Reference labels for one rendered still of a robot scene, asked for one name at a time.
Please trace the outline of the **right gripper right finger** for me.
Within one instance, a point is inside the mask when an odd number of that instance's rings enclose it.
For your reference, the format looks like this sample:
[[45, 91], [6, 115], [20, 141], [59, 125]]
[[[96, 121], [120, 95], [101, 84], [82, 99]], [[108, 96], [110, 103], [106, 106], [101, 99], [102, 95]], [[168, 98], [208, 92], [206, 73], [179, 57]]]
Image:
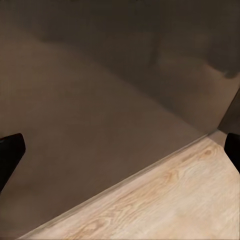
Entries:
[[229, 133], [225, 141], [224, 151], [240, 173], [240, 135]]

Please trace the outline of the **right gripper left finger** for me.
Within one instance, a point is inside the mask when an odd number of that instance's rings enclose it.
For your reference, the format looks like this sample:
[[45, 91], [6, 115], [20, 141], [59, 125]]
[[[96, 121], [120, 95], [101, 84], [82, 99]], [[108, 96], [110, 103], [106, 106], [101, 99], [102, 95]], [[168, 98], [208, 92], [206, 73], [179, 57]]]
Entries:
[[26, 152], [22, 133], [0, 138], [0, 193]]

